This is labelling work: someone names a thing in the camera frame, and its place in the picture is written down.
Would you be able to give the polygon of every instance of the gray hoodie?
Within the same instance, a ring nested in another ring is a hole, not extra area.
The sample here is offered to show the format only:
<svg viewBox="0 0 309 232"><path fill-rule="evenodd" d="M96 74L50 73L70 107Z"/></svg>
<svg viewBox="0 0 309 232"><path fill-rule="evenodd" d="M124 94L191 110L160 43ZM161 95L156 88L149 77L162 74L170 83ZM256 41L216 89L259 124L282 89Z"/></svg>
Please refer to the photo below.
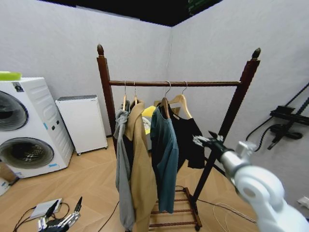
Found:
<svg viewBox="0 0 309 232"><path fill-rule="evenodd" d="M132 231L135 222L134 208L130 190L130 165L126 154L123 135L126 129L126 122L129 116L130 103L126 103L127 111L119 109L116 111L116 128L114 137L117 139L117 168L116 188L119 192L120 221L126 231Z"/></svg>

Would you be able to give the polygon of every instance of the hanging rod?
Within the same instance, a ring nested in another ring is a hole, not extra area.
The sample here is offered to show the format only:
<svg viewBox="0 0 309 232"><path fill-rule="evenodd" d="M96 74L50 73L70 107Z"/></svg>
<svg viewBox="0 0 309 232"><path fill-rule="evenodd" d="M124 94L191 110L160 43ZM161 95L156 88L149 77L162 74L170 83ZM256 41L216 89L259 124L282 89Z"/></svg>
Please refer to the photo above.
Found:
<svg viewBox="0 0 309 232"><path fill-rule="evenodd" d="M188 87L212 87L212 86L240 86L241 81L201 81L201 82L187 82ZM110 86L124 86L125 81L109 81ZM171 81L172 87L186 87L185 81ZM169 86L167 81L126 81L126 86Z"/></svg>

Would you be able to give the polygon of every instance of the wooden floor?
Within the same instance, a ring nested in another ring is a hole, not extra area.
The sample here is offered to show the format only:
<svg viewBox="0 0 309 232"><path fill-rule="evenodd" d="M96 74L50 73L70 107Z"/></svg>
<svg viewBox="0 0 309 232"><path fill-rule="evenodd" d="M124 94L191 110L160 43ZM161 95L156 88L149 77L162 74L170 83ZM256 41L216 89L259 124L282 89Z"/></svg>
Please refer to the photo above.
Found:
<svg viewBox="0 0 309 232"><path fill-rule="evenodd" d="M83 206L80 219L72 226L70 232L97 232L105 223L118 202L118 192L115 187L116 159L109 140L109 148L101 149L81 156L73 154L68 168L36 177L19 180L4 195L0 196L0 231L12 232L15 224L23 213L38 203L56 198L63 201L74 209L80 196L83 196ZM0 163L0 176L6 179L12 178L8 170ZM188 187L193 193L199 180L201 170L186 167L180 169L177 175L177 185ZM182 193L177 193L177 198L182 198ZM255 214L248 204L241 200L228 180L212 170L209 179L199 197L212 203L225 203L240 212L255 218ZM224 231L216 222L212 205L197 202L199 215L203 224L201 232ZM186 208L186 203L175 203L175 209ZM66 213L66 206L62 206L56 216L61 217ZM255 232L257 226L253 223L216 207L215 213L221 224L225 227L225 220L231 232ZM190 213L160 214L151 217L151 223L191 221ZM37 221L28 222L20 227L19 232L37 231ZM101 230L102 232L124 232L119 221L119 207L117 207L111 220ZM156 232L194 232L194 226L177 226L151 228L149 231Z"/></svg>

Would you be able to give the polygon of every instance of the clothes rack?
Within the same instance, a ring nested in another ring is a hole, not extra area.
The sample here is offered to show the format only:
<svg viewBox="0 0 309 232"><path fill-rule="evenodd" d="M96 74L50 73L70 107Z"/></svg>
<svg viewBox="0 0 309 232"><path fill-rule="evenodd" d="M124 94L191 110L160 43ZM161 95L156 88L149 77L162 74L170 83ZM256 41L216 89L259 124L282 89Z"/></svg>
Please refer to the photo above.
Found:
<svg viewBox="0 0 309 232"><path fill-rule="evenodd" d="M112 134L115 131L115 107L114 101L112 97L112 88L111 86L145 86L145 87L164 87L164 86L172 86L172 87L236 87L230 105L228 107L227 113L224 117L220 130L218 132L219 135L222 135L224 140L234 122L234 119L237 115L237 112L241 106L241 103L247 93L247 90L250 86L250 83L254 77L254 74L257 70L257 67L260 64L260 60L258 57L260 55L261 49L257 48L253 54L251 60L247 61L242 75L239 81L220 81L220 82L187 82L187 84L182 82L148 82L148 81L115 81L110 80L110 75L108 71L107 60L104 56L103 47L99 44L97 47L98 50L98 69L101 77L103 93L105 97L105 103L107 108L107 114L110 122L110 127ZM116 151L117 141L113 138L113 144ZM198 216L197 210L197 199L207 181L207 178L211 172L211 169L214 167L214 163L216 161L216 155L214 152L211 152L209 158L206 159L206 165L204 167L203 173L199 179L196 190L193 195L190 194L188 188L183 188L182 190L186 194L186 199L176 199L175 201L189 201L190 209L187 210L178 210L175 213L179 212L192 212L194 216L194 221L187 222L172 222L172 223L161 223L161 224L151 224L150 227L162 227L162 226L176 226L176 225L195 225L196 231L199 231L200 227L202 227L201 221ZM152 214L159 214L160 212L154 211Z"/></svg>

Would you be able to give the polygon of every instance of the sticker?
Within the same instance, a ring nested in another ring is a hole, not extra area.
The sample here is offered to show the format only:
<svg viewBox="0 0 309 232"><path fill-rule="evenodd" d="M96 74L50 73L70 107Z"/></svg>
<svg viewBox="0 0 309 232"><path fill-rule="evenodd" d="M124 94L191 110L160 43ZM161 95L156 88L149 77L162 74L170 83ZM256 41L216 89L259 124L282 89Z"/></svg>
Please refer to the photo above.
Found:
<svg viewBox="0 0 309 232"><path fill-rule="evenodd" d="M53 163L53 164L49 164L49 165L48 165L48 167L50 167L50 168L51 168L51 167L55 167L55 166L58 166L58 164Z"/></svg>
<svg viewBox="0 0 309 232"><path fill-rule="evenodd" d="M23 178L23 177L24 177L23 174L22 174L21 172L15 173L15 175L17 175L19 178Z"/></svg>
<svg viewBox="0 0 309 232"><path fill-rule="evenodd" d="M21 87L20 83L18 83L18 82L13 82L13 86L14 86L14 88L16 89L16 92L17 92L17 93L24 92L24 90L23 90L23 88Z"/></svg>

